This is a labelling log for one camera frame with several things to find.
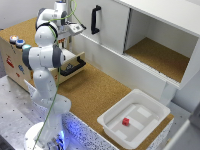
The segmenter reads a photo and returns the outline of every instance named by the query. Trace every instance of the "cork surface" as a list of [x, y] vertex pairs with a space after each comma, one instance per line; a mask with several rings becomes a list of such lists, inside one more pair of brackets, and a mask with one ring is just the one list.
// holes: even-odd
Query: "cork surface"
[[145, 38], [127, 51], [128, 55], [181, 82], [189, 58], [151, 39]]
[[[10, 35], [16, 34], [28, 44], [36, 46], [34, 42], [34, 24], [35, 19], [28, 20], [1, 31], [0, 36], [9, 41]], [[120, 150], [123, 150], [123, 148], [105, 134], [102, 126], [97, 122], [97, 118], [129, 92], [131, 92], [131, 89], [88, 63], [83, 71], [63, 82], [58, 89], [59, 94], [71, 100], [72, 107], [70, 111], [72, 113]], [[173, 115], [170, 114], [137, 150], [145, 150], [172, 119]]]

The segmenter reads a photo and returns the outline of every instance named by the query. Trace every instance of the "white tray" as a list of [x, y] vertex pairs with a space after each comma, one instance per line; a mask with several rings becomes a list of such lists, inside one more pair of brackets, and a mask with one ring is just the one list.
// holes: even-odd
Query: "white tray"
[[[169, 113], [169, 108], [135, 89], [97, 120], [122, 147], [136, 149]], [[124, 118], [130, 120], [129, 126], [122, 124]]]

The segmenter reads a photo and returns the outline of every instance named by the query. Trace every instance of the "white shelf panel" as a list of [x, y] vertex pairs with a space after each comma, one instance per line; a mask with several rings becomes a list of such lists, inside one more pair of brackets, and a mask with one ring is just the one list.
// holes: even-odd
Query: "white shelf panel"
[[186, 0], [115, 0], [152, 18], [200, 36], [200, 6]]

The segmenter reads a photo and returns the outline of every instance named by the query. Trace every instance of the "black handle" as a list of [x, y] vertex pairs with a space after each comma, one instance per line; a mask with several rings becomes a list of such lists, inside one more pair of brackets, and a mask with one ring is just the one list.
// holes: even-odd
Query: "black handle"
[[101, 7], [96, 5], [96, 8], [92, 10], [92, 25], [91, 25], [91, 31], [92, 34], [98, 33], [100, 30], [96, 28], [96, 12], [101, 10]]
[[62, 76], [68, 76], [68, 75], [70, 75], [70, 74], [72, 74], [72, 73], [74, 73], [76, 70], [78, 70], [78, 69], [80, 69], [80, 68], [82, 68], [83, 66], [85, 66], [86, 65], [86, 62], [84, 61], [84, 60], [82, 60], [81, 58], [80, 58], [80, 56], [78, 56], [77, 57], [77, 61], [79, 62], [79, 64], [77, 65], [77, 66], [74, 66], [73, 68], [71, 68], [71, 69], [66, 69], [66, 70], [62, 70], [62, 69], [60, 69], [60, 74], [62, 75]]

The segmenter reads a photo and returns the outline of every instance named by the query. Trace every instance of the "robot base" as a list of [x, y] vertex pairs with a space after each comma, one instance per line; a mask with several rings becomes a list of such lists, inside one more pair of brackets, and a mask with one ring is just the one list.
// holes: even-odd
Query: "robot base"
[[[24, 150], [33, 150], [33, 147], [35, 145], [34, 138], [37, 136], [37, 134], [40, 131], [40, 129], [42, 128], [43, 124], [44, 124], [43, 122], [35, 124], [26, 132], [25, 138], [24, 138]], [[69, 138], [65, 138], [65, 145], [67, 148], [69, 145]], [[38, 142], [38, 144], [35, 146], [34, 150], [49, 150], [49, 147], [45, 146], [44, 148], [41, 148], [39, 146], [39, 142]]]

